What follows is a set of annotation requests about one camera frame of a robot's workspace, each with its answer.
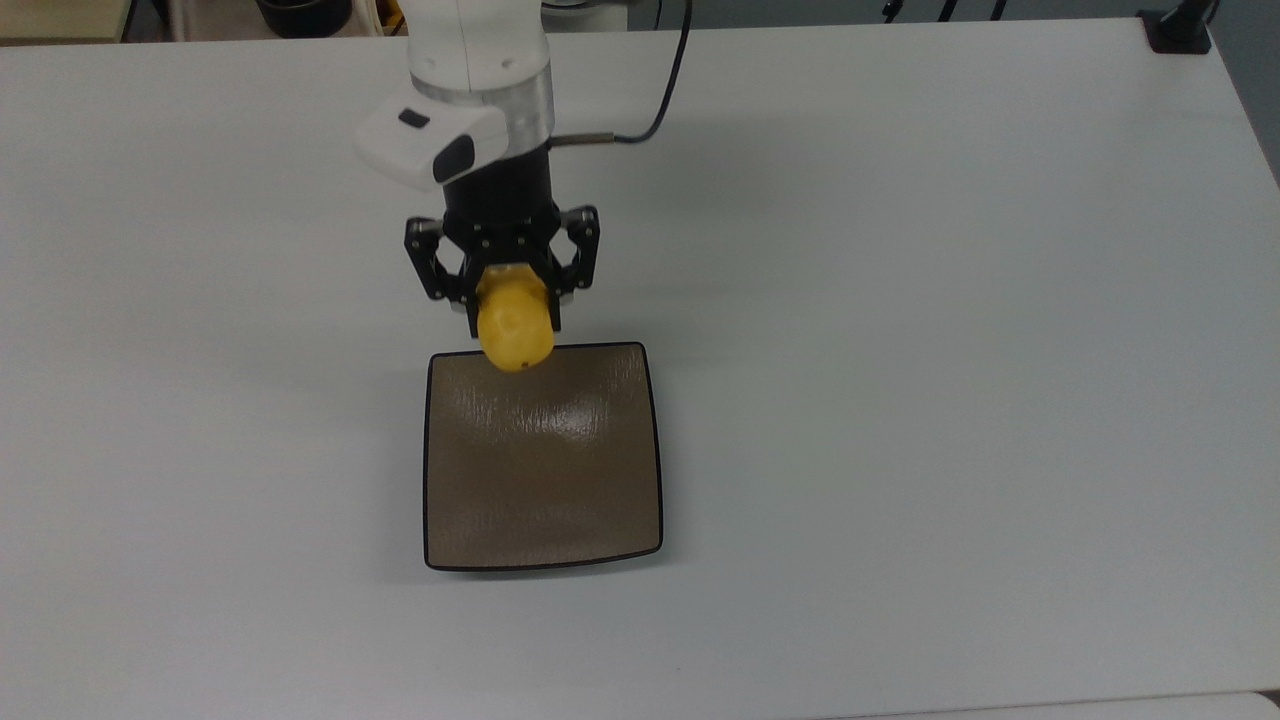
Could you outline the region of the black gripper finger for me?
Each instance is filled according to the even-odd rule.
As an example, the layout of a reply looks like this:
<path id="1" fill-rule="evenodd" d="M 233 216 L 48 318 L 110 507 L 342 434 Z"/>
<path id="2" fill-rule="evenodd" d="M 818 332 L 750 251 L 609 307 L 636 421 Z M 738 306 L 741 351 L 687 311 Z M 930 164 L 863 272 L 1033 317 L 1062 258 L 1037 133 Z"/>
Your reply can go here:
<path id="1" fill-rule="evenodd" d="M 462 254 L 457 272 L 449 272 L 440 260 L 445 241 Z M 430 300 L 448 301 L 462 313 L 479 310 L 483 234 L 476 225 L 448 218 L 411 217 L 404 223 L 404 250 Z"/>
<path id="2" fill-rule="evenodd" d="M 563 264 L 556 250 L 547 246 L 547 264 L 550 274 L 544 279 L 550 313 L 550 327 L 554 333 L 563 329 L 562 309 L 570 304 L 577 291 L 590 290 L 595 282 L 595 270 L 602 238 L 599 211 L 593 205 L 582 205 L 561 213 L 561 228 L 573 246 L 573 255 Z"/>

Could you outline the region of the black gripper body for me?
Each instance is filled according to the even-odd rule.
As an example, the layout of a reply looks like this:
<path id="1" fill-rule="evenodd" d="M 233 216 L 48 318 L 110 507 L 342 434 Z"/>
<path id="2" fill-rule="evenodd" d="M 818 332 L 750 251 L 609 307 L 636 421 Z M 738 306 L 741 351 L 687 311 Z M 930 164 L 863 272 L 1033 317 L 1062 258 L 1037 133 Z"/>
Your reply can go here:
<path id="1" fill-rule="evenodd" d="M 462 176 L 443 192 L 445 237 L 463 251 L 463 270 L 477 261 L 484 240 L 504 251 L 524 237 L 541 258 L 550 256 L 549 242 L 561 222 L 547 143 Z"/>

